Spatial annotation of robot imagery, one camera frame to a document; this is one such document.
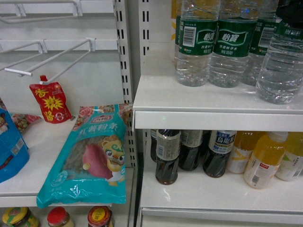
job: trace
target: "dark soda bottle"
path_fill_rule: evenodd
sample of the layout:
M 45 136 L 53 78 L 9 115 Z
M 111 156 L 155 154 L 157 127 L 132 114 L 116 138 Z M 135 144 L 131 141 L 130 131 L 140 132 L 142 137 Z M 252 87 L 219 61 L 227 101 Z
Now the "dark soda bottle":
M 161 184 L 172 184 L 178 177 L 180 130 L 157 130 L 156 179 Z
M 204 172 L 211 177 L 221 177 L 225 173 L 237 131 L 213 130 L 208 143 L 208 151 L 203 163 Z
M 198 167 L 203 130 L 182 130 L 179 167 L 192 171 Z
M 151 129 L 151 159 L 156 162 L 157 161 L 157 130 Z

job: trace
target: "small red bag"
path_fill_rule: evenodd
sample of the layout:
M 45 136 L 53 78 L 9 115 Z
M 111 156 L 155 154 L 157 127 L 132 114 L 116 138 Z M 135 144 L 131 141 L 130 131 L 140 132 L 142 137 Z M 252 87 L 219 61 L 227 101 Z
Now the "small red bag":
M 40 76 L 40 79 L 47 81 L 46 75 Z M 31 84 L 29 88 L 39 103 L 46 122 L 58 124 L 71 119 L 72 115 L 65 104 L 65 94 L 58 82 L 49 85 Z

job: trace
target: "blue package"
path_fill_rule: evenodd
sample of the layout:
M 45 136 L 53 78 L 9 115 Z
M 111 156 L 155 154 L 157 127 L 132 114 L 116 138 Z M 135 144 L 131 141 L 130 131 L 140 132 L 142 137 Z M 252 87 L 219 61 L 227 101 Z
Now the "blue package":
M 123 149 L 131 104 L 81 107 L 78 119 L 39 194 L 53 203 L 125 203 Z
M 0 98 L 0 182 L 15 176 L 29 160 L 28 147 Z

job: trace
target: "green bottle label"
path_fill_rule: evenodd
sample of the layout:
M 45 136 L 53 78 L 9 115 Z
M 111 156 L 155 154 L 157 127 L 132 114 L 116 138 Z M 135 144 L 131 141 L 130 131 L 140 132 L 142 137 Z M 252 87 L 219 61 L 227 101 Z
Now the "green bottle label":
M 277 24 L 274 32 L 287 38 L 303 40 L 303 29 L 290 27 L 284 21 Z
M 228 57 L 246 57 L 255 30 L 256 22 L 218 21 L 214 52 Z
M 176 38 L 175 38 L 175 44 L 179 45 L 180 41 L 180 20 L 181 16 L 176 17 Z
M 179 52 L 187 55 L 208 55 L 214 48 L 217 21 L 180 22 Z
M 250 53 L 265 55 L 271 37 L 274 35 L 276 23 L 273 21 L 259 19 L 256 24 L 255 32 L 252 38 Z

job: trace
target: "white bottle cap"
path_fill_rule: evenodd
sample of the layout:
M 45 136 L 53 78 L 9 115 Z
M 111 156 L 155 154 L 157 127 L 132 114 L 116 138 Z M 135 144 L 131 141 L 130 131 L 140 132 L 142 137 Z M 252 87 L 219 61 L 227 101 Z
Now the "white bottle cap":
M 288 137 L 288 132 L 286 131 L 268 131 L 267 135 L 274 141 L 283 143 Z

